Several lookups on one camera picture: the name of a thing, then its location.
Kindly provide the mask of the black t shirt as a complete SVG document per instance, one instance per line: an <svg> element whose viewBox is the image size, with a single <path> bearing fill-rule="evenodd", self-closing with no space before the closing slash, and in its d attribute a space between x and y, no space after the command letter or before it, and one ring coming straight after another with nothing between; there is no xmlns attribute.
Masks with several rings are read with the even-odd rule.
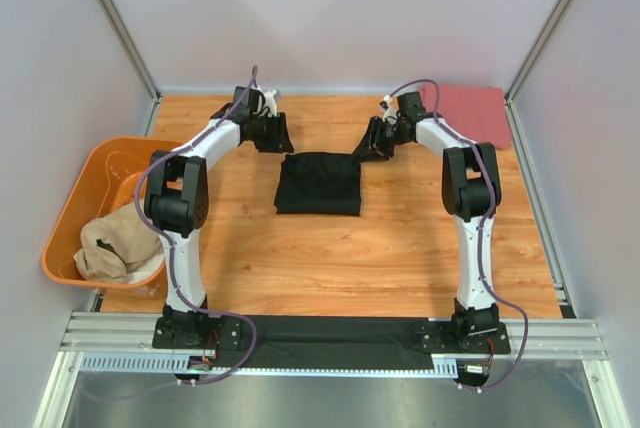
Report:
<svg viewBox="0 0 640 428"><path fill-rule="evenodd" d="M350 154L288 154L281 163L277 214L359 216L361 162Z"/></svg>

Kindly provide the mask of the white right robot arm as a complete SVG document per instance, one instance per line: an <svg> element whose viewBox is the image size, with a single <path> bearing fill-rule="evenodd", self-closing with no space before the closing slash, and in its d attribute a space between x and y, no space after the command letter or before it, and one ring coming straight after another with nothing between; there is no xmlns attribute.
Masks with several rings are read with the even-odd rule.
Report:
<svg viewBox="0 0 640 428"><path fill-rule="evenodd" d="M499 309L492 286L492 229L501 200L496 150L454 130L435 111L427 111L419 92L381 101L381 116L370 119L354 150L362 161L389 160L395 148L417 143L442 159L441 196L454 221L459 247L459 286L450 338L470 352L498 329Z"/></svg>

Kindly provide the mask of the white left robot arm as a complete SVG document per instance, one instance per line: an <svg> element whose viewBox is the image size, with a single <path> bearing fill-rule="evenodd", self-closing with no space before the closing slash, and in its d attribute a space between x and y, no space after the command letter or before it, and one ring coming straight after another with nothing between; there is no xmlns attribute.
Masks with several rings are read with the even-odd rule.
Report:
<svg viewBox="0 0 640 428"><path fill-rule="evenodd" d="M143 221L165 252L168 293L156 322L155 348L199 349L216 329L201 279L200 233L209 213L208 172L228 152L249 141L259 152L291 153L281 94L238 86L232 101L211 116L195 137L171 151L158 150L144 174Z"/></svg>

